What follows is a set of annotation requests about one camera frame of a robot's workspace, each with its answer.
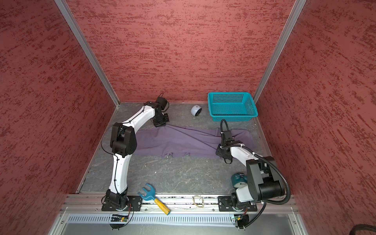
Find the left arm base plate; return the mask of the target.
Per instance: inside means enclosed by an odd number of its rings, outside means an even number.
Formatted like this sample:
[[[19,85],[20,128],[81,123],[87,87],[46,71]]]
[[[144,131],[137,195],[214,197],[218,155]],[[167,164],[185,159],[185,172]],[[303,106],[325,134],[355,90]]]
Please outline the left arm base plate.
[[[103,212],[139,212],[142,205],[142,198],[140,196],[121,196],[118,200],[111,200],[108,196],[105,196],[102,200]]]

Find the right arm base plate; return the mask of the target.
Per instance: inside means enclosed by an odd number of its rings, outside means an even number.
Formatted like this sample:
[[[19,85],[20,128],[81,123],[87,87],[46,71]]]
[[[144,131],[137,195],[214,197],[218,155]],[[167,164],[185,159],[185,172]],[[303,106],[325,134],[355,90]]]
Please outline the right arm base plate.
[[[234,195],[219,196],[218,207],[220,212],[256,212],[257,205],[251,202],[240,202]]]

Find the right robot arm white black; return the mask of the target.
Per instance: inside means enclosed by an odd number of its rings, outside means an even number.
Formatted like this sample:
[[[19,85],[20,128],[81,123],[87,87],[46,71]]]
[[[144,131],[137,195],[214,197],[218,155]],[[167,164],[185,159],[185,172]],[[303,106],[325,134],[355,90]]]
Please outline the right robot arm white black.
[[[237,159],[246,167],[246,185],[231,194],[232,205],[236,209],[259,202],[283,205],[291,199],[290,185],[273,157],[263,157],[240,142],[219,144],[216,155],[229,164]]]

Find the purple trousers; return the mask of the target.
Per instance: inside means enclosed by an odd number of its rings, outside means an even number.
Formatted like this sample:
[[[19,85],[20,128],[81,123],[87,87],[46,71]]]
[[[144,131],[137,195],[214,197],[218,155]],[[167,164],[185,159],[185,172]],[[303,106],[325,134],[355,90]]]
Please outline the purple trousers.
[[[136,133],[137,148],[133,157],[172,157],[185,156],[205,159],[221,159],[216,155],[221,144],[219,128],[202,129],[166,125]]]

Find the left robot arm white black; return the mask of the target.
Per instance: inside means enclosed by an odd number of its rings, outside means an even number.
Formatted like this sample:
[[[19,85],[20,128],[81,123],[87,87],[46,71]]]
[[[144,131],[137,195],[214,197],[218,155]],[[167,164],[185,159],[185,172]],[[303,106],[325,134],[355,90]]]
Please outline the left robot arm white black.
[[[169,122],[166,110],[169,102],[165,98],[158,98],[155,102],[147,101],[142,108],[129,119],[116,122],[111,126],[109,152],[112,155],[113,173],[111,184],[104,197],[104,205],[116,211],[130,208],[127,197],[127,174],[132,154],[137,148],[136,133],[149,120],[155,127],[165,126]]]

